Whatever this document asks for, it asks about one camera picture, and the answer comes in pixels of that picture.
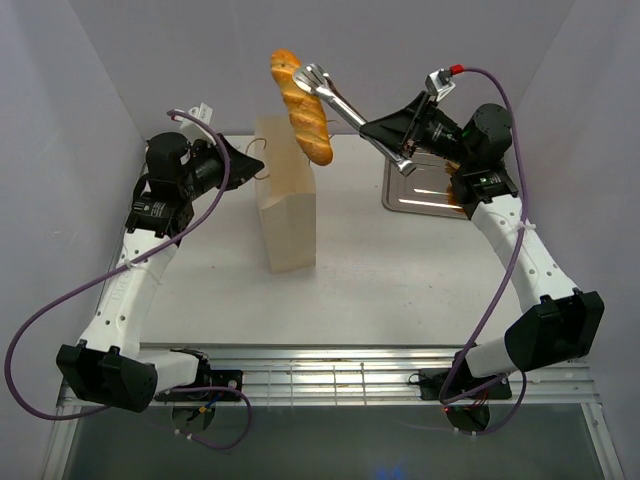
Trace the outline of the beige paper bag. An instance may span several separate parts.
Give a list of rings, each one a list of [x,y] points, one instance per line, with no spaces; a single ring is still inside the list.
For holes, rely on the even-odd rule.
[[[264,167],[254,176],[256,202],[270,271],[316,265],[316,181],[286,116],[259,117],[246,147]]]

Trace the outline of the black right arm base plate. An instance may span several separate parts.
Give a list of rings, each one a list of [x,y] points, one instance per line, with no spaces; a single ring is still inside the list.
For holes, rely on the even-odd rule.
[[[409,375],[407,384],[419,388],[419,397],[425,401],[436,401],[449,373],[446,368],[424,368]],[[450,398],[460,395],[463,392],[476,388],[487,381],[490,377],[474,378],[468,380],[456,377],[447,390],[445,397]],[[474,400],[486,398],[487,400],[509,400],[512,398],[512,390],[508,380],[490,386],[487,390],[476,393]]]

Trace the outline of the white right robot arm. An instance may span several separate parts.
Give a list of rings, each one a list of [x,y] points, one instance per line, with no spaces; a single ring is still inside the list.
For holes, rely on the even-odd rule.
[[[499,376],[587,356],[604,313],[599,293],[583,291],[561,270],[529,222],[524,191],[503,161],[513,131],[500,105],[481,105],[459,127],[425,92],[360,128],[362,137],[403,157],[423,150],[452,163],[454,201],[490,243],[519,300],[522,314],[500,338],[456,355],[446,398],[474,397]]]

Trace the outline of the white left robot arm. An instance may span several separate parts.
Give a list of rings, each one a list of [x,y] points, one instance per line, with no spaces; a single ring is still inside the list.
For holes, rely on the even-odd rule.
[[[116,275],[94,318],[74,345],[63,345],[56,365],[81,400],[142,412],[154,397],[178,387],[201,399],[212,387],[202,355],[171,350],[140,355],[140,336],[153,298],[184,234],[194,226],[194,201],[212,189],[234,190],[264,168],[262,161],[212,141],[190,140],[178,132],[152,137],[145,150],[146,172],[136,185],[125,222]]]

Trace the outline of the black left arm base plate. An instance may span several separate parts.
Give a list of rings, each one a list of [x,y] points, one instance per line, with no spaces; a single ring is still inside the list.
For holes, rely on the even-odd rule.
[[[210,368],[200,369],[196,379],[185,386],[179,388],[196,387],[226,387],[235,390],[242,390],[244,372],[242,370],[211,370]],[[217,398],[219,401],[237,402],[240,398],[237,395],[226,391],[203,391],[197,392],[175,392],[175,388],[167,392],[159,393],[154,397],[158,402],[196,402],[206,404]]]

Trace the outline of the metal serving tongs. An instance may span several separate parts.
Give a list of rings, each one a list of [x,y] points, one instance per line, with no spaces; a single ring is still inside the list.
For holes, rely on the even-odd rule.
[[[318,64],[307,63],[297,68],[292,76],[294,83],[306,93],[314,95],[347,122],[364,140],[378,150],[403,176],[412,174],[415,164],[393,152],[380,141],[360,133],[367,123],[364,117],[338,92],[329,74]]]

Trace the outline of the scored baguette fake bread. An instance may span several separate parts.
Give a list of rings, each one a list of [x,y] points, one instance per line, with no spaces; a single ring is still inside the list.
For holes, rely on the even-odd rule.
[[[321,102],[296,85],[293,74],[300,60],[289,50],[275,50],[270,57],[270,72],[286,106],[294,137],[307,159],[318,166],[333,161],[328,121]]]

